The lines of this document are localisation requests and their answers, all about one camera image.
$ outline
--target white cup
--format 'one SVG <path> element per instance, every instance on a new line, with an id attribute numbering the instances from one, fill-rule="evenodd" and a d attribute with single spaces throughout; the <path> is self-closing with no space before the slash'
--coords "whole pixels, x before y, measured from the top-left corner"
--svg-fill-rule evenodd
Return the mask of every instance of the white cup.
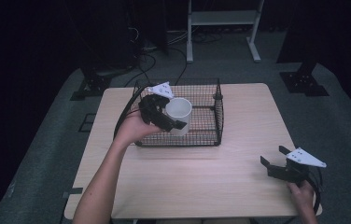
<path id="1" fill-rule="evenodd" d="M 190 130 L 191 112 L 192 104 L 187 99 L 173 98 L 170 100 L 170 103 L 166 105 L 167 116 L 174 121 L 180 120 L 187 123 L 187 125 L 181 130 L 175 128 L 172 129 L 170 131 L 171 134 L 182 136 Z"/>

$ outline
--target black wire basket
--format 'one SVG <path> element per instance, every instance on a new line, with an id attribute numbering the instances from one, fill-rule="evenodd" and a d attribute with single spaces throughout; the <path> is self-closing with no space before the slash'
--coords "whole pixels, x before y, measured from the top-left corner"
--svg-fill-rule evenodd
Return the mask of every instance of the black wire basket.
<path id="1" fill-rule="evenodd" d="M 190 130 L 183 136 L 175 136 L 168 132 L 154 133 L 136 142 L 140 147 L 202 147 L 219 146 L 224 126 L 224 111 L 221 88 L 218 78 L 160 80 L 151 79 L 150 83 L 162 84 L 170 82 L 175 97 L 183 97 L 192 104 Z M 147 80 L 137 80 L 134 92 L 144 87 Z M 144 90 L 134 102 L 151 92 Z"/>

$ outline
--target wooden table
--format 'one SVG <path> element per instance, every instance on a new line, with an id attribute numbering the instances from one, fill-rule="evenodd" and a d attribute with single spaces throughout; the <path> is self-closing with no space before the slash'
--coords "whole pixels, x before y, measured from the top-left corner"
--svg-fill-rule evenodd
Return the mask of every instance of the wooden table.
<path id="1" fill-rule="evenodd" d="M 221 85 L 219 147 L 130 146 L 119 174 L 113 218 L 282 217 L 297 214 L 286 183 L 267 176 L 260 156 L 284 166 L 278 146 L 293 149 L 265 84 Z M 100 103 L 73 188 L 85 189 L 107 152 L 132 88 L 108 89 Z M 64 210 L 72 219 L 81 194 Z"/>

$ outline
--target person's left hand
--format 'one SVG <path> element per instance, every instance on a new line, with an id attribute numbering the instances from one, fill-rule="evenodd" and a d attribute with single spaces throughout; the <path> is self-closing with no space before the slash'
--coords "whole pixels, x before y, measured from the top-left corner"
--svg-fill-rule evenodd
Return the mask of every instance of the person's left hand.
<path id="1" fill-rule="evenodd" d="M 127 147 L 133 142 L 141 140 L 147 135 L 157 133 L 161 129 L 158 126 L 146 124 L 141 119 L 140 111 L 131 112 L 119 127 L 114 143 Z"/>

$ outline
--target black equipment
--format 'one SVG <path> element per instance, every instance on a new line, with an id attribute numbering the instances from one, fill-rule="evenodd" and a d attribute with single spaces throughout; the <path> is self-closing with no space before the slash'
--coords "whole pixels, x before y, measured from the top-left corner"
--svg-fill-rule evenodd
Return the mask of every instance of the black equipment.
<path id="1" fill-rule="evenodd" d="M 279 151 L 284 155 L 289 155 L 291 153 L 290 150 L 282 146 L 279 147 Z M 321 201 L 320 193 L 321 193 L 321 186 L 322 186 L 322 176 L 321 176 L 320 170 L 317 167 L 319 177 L 320 177 L 320 183 L 315 183 L 310 177 L 311 172 L 309 170 L 309 165 L 298 163 L 299 160 L 294 161 L 289 157 L 287 157 L 286 161 L 287 161 L 286 167 L 280 167 L 280 166 L 271 165 L 263 157 L 260 157 L 260 163 L 267 168 L 268 176 L 285 180 L 290 183 L 296 183 L 298 186 L 301 184 L 303 180 L 306 180 L 307 182 L 309 182 L 309 184 L 313 187 L 316 193 L 316 201 L 313 208 L 315 210 L 315 213 L 317 213 L 317 210 Z"/>
<path id="2" fill-rule="evenodd" d="M 153 87 L 155 86 L 152 83 L 148 83 L 145 86 L 140 87 L 132 96 L 130 99 L 129 103 L 125 106 L 123 109 L 123 112 L 120 114 L 120 117 L 118 119 L 117 126 L 115 127 L 114 131 L 114 138 L 117 135 L 118 129 L 122 122 L 126 119 L 130 112 L 132 105 L 134 101 L 137 99 L 137 97 L 141 96 L 141 92 L 146 87 Z M 142 98 L 141 102 L 138 103 L 139 110 L 141 112 L 141 118 L 146 124 L 149 124 L 152 122 L 156 126 L 160 127 L 162 130 L 165 130 L 166 132 L 170 132 L 172 129 L 183 129 L 187 123 L 177 120 L 173 121 L 166 115 L 162 113 L 162 110 L 166 107 L 166 105 L 170 102 L 170 100 L 166 97 L 156 95 L 156 94 L 150 94 L 146 95 Z"/>

